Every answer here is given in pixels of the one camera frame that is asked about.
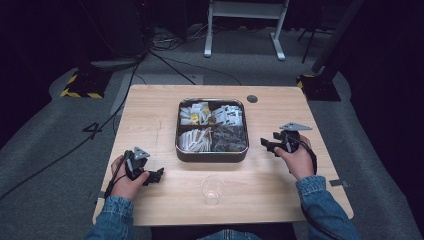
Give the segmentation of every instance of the yellow and black hazard tape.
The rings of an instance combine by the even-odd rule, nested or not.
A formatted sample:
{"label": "yellow and black hazard tape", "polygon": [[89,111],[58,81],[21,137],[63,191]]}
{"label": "yellow and black hazard tape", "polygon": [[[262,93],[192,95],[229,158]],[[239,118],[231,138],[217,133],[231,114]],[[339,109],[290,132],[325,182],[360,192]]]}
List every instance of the yellow and black hazard tape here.
{"label": "yellow and black hazard tape", "polygon": [[78,71],[76,71],[69,79],[62,93],[61,97],[85,97],[85,98],[104,98],[104,89],[86,89],[84,84],[78,82]]}

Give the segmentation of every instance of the blue sleeve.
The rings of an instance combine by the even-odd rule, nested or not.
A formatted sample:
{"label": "blue sleeve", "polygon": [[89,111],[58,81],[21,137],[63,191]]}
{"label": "blue sleeve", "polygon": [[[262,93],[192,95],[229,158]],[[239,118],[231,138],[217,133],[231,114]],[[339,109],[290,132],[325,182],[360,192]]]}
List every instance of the blue sleeve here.
{"label": "blue sleeve", "polygon": [[[311,219],[342,239],[360,239],[343,208],[327,191],[324,177],[310,176],[300,179],[296,182],[296,187],[301,204]],[[309,239],[331,239],[311,224],[308,224],[308,227]]]}
{"label": "blue sleeve", "polygon": [[109,196],[85,239],[134,239],[132,212],[131,200]]}

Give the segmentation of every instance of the wooden table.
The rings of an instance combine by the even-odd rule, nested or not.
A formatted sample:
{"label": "wooden table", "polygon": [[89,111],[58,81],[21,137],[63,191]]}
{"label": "wooden table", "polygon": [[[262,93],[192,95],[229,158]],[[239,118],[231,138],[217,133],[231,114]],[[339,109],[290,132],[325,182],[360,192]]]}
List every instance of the wooden table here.
{"label": "wooden table", "polygon": [[[247,101],[255,95],[258,102]],[[240,163],[187,163],[175,150],[178,104],[184,98],[226,98],[241,101],[245,108],[249,150]],[[146,170],[164,167],[160,183],[142,187],[135,199],[134,225],[195,225],[223,223],[292,222],[304,220],[295,178],[281,158],[267,152],[260,138],[273,140],[272,133],[288,122],[311,126],[301,131],[318,157],[318,174],[327,178],[327,188],[350,218],[353,211],[343,187],[332,187],[338,179],[312,113],[297,87],[133,85],[103,180],[102,191],[112,177],[110,164],[125,150],[139,146],[150,153]],[[219,175],[226,183],[220,203],[203,202],[200,183]],[[104,204],[99,199],[93,221]]]}

